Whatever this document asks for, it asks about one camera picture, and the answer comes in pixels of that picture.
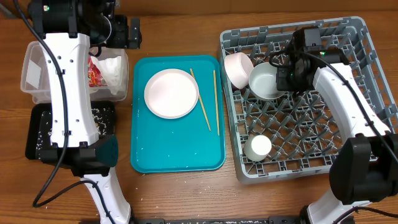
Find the chopstick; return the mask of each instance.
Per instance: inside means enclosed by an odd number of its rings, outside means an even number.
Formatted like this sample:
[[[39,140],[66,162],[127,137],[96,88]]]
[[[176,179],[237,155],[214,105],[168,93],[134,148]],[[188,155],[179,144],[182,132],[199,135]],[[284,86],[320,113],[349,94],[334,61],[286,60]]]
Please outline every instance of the chopstick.
[[[190,70],[191,70],[191,75],[192,75],[193,79],[195,79],[195,76],[193,74],[192,68],[190,68]],[[200,104],[201,104],[201,109],[203,110],[203,114],[205,115],[205,118],[206,118],[207,126],[209,127],[209,131],[211,131],[209,120],[207,119],[207,115],[206,115],[205,106],[203,106],[203,102],[202,102],[201,97],[200,97],[200,92],[199,92],[199,101],[200,101]]]
[[[214,95],[216,96],[216,118],[217,118],[217,133],[220,136],[220,125],[218,123],[218,102],[217,102],[217,82],[216,82],[216,70],[213,70],[214,76]]]

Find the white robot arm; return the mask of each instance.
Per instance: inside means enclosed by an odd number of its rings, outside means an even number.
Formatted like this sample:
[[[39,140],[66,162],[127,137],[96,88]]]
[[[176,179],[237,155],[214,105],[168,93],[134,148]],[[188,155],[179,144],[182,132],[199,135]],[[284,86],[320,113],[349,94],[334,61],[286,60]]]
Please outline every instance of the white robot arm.
[[[335,63],[331,66],[349,81],[367,114],[374,122],[376,129],[382,134],[388,132],[389,128],[375,115],[355,83],[351,67],[343,63]],[[375,136],[375,133],[364,119],[353,95],[330,68],[318,68],[313,79],[313,85],[325,100],[326,105],[328,105],[343,142],[348,138],[354,138],[358,133],[362,133],[366,137]],[[343,205],[329,189],[321,199],[308,206],[307,212],[311,224],[331,224],[349,209],[357,206],[367,206],[370,203],[369,200],[365,200]]]
[[[51,178],[35,199],[34,207],[48,203],[48,200],[42,203],[37,201],[58,167],[63,166],[71,169],[73,175],[79,176],[81,180],[69,187],[78,184],[88,187],[101,216],[101,224],[133,222],[131,207],[121,192],[114,168],[118,161],[116,136],[100,136],[95,126],[91,112],[87,63],[92,46],[139,49],[139,19],[131,19],[129,29],[127,17],[114,14],[114,7],[119,4],[116,0],[33,0],[28,6],[32,27],[16,0],[14,4],[43,48],[50,80],[51,146],[40,150],[37,159],[56,166]],[[68,128],[64,127],[64,122],[67,122]],[[66,139],[67,147],[62,149]]]

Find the white plastic cup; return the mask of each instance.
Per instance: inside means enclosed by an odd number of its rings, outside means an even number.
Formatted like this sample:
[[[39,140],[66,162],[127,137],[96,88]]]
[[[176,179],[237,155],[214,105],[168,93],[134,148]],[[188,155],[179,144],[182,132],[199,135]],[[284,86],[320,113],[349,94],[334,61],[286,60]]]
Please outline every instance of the white plastic cup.
[[[250,58],[242,52],[227,55],[224,59],[224,67],[231,83],[239,89],[248,85],[250,73],[254,69]]]
[[[251,136],[244,143],[244,153],[248,159],[259,162],[265,159],[271,151],[272,143],[264,135]]]

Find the white bowl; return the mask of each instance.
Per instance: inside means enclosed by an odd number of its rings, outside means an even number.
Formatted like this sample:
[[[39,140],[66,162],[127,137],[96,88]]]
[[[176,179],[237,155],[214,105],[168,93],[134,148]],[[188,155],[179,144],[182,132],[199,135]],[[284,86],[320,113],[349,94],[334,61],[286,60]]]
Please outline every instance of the white bowl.
[[[254,68],[250,58],[242,52],[227,55],[224,59],[224,67],[231,83],[239,89],[248,85],[250,73]]]
[[[277,68],[268,62],[257,65],[250,74],[249,86],[254,96],[260,100],[274,100],[285,94],[276,89]]]
[[[155,115],[175,119],[185,116],[198,102],[199,88],[195,79],[179,69],[156,73],[144,90],[145,104]]]
[[[271,151],[272,143],[264,135],[250,137],[244,143],[244,154],[248,159],[254,162],[259,162],[265,159]]]

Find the black cable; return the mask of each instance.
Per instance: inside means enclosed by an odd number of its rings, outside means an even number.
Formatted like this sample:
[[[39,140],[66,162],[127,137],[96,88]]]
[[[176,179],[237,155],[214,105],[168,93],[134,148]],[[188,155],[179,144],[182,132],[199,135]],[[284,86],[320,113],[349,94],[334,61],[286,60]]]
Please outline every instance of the black cable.
[[[98,46],[98,52],[97,52],[97,54],[93,54],[93,53],[91,53],[90,51],[88,52],[88,54],[89,54],[90,56],[93,56],[93,57],[99,57],[99,56],[101,55],[101,53],[102,53],[102,48],[101,48],[101,46]]]
[[[370,211],[370,212],[374,212],[374,213],[378,213],[380,215],[384,215],[387,217],[391,217],[391,218],[398,218],[398,214],[393,214],[393,213],[388,213],[388,212],[384,212],[382,210],[378,210],[375,208],[368,208],[368,207],[353,207],[350,210],[348,210],[347,212],[345,212],[344,214],[342,214],[340,217],[338,217],[332,224],[337,224],[340,221],[344,220],[345,218],[347,218],[351,213],[353,212],[358,212],[358,210],[366,210],[366,211]]]
[[[105,205],[105,202],[104,202],[104,197],[103,197],[103,195],[102,195],[102,193],[100,191],[100,188],[98,187],[97,183],[92,181],[92,180],[81,180],[79,182],[71,184],[68,187],[65,187],[60,192],[56,193],[53,197],[50,197],[49,199],[45,200],[42,203],[47,204],[47,203],[55,200],[57,197],[61,196],[63,193],[67,192],[68,190],[70,190],[70,189],[72,189],[72,188],[74,188],[74,187],[76,187],[77,185],[80,185],[80,184],[92,184],[93,185],[95,190],[98,192],[98,196],[99,196],[99,199],[101,200],[101,204],[102,204],[102,206],[103,206],[103,208],[105,210],[106,216],[111,220],[112,224],[115,224],[114,220],[112,219],[111,214],[109,213],[108,209],[106,208],[106,205]]]
[[[54,167],[54,170],[52,171],[52,173],[50,174],[50,177],[47,179],[46,183],[44,184],[44,186],[42,187],[42,189],[40,190],[40,192],[37,194],[35,200],[33,201],[32,206],[35,208],[39,208],[43,205],[48,204],[49,202],[53,201],[54,199],[56,199],[57,197],[59,197],[60,195],[62,195],[63,193],[67,192],[68,190],[76,187],[77,185],[80,184],[93,184],[93,187],[96,189],[99,199],[101,200],[101,204],[104,208],[105,214],[106,216],[109,218],[109,220],[111,221],[112,224],[115,224],[115,222],[113,221],[111,215],[109,214],[108,209],[106,208],[105,202],[104,202],[104,198],[102,196],[102,193],[100,191],[100,188],[98,187],[98,185],[93,182],[92,180],[81,180],[79,182],[76,182],[72,185],[70,185],[69,187],[61,190],[59,193],[55,194],[53,197],[50,197],[49,199],[45,200],[44,202],[40,202],[38,203],[38,201],[40,200],[41,196],[43,196],[45,190],[47,189],[47,187],[50,185],[51,181],[53,180],[55,174],[57,173],[59,167],[62,164],[63,158],[65,157],[65,153],[67,151],[67,147],[68,147],[68,137],[69,137],[69,127],[68,127],[68,105],[67,105],[67,94],[65,91],[65,84],[63,82],[63,73],[61,72],[60,66],[57,62],[57,60],[54,57],[54,54],[52,53],[52,51],[50,50],[50,48],[48,47],[48,45],[43,41],[43,39],[36,33],[36,31],[33,29],[33,27],[31,26],[31,24],[29,23],[29,21],[27,20],[25,14],[22,12],[21,7],[19,6],[19,3],[17,0],[13,0],[14,1],[14,5],[19,13],[19,15],[21,16],[22,20],[25,22],[26,26],[28,27],[28,29],[31,31],[31,33],[36,37],[36,39],[40,42],[40,44],[43,46],[43,48],[46,50],[46,52],[48,53],[48,55],[50,56],[52,62],[54,63],[55,69],[57,71],[57,75],[58,78],[60,80],[60,86],[61,86],[61,95],[62,95],[62,103],[63,103],[63,124],[64,124],[64,141],[63,141],[63,149],[60,155],[60,158],[57,162],[57,165]]]
[[[284,54],[286,52],[287,52],[286,50],[280,50],[278,52],[274,52],[274,53],[269,54],[269,60],[268,60],[269,64],[274,66],[274,67],[276,67],[276,68],[290,68],[291,65],[278,65],[278,64],[274,63],[274,57],[275,56]]]
[[[55,174],[57,173],[59,167],[61,166],[61,163],[63,161],[63,158],[65,157],[65,153],[67,152],[67,147],[68,147],[68,136],[69,136],[69,127],[68,127],[68,105],[67,105],[67,94],[65,91],[65,84],[63,82],[63,77],[62,77],[62,72],[61,68],[57,62],[57,59],[55,59],[54,54],[51,52],[50,48],[47,46],[47,44],[43,41],[43,39],[36,33],[36,31],[33,29],[29,21],[27,20],[25,14],[22,12],[21,7],[19,7],[18,0],[14,0],[14,5],[15,8],[18,10],[19,15],[22,17],[22,20],[25,22],[26,26],[29,28],[31,33],[36,37],[36,39],[40,42],[40,44],[43,46],[45,51],[48,53],[48,55],[51,58],[51,61],[54,63],[55,69],[57,71],[57,75],[60,80],[60,86],[61,86],[61,94],[62,94],[62,103],[63,103],[63,125],[64,125],[64,140],[63,140],[63,148],[62,148],[62,153],[60,155],[60,159],[57,162],[57,165],[54,167],[54,170],[50,174],[50,177],[47,179],[46,183],[40,190],[40,192],[37,194],[35,200],[33,201],[33,207],[38,208],[45,203],[37,203],[41,196],[44,194],[45,190],[47,187],[50,185],[52,179],[54,178]]]
[[[333,66],[331,66],[327,61],[324,59],[317,57],[315,55],[306,53],[306,52],[296,52],[298,54],[305,55],[307,57],[313,58],[315,60],[319,60],[320,62],[323,62],[328,68],[330,68],[336,75],[340,78],[340,80],[344,83],[344,85],[347,86],[348,90],[351,92],[352,96],[355,99],[355,102],[358,104],[359,109],[361,110],[366,122],[368,123],[369,127],[372,129],[372,131],[375,133],[375,135],[380,139],[381,143],[387,148],[387,152],[390,154],[393,160],[398,164],[398,158],[395,155],[394,151],[391,149],[390,145],[388,145],[387,141],[381,136],[380,132],[376,129],[374,126],[373,121],[371,121],[369,115],[366,113],[365,108],[363,107],[361,100],[359,99],[358,95],[355,93],[353,87],[349,84],[349,81],[344,78]]]

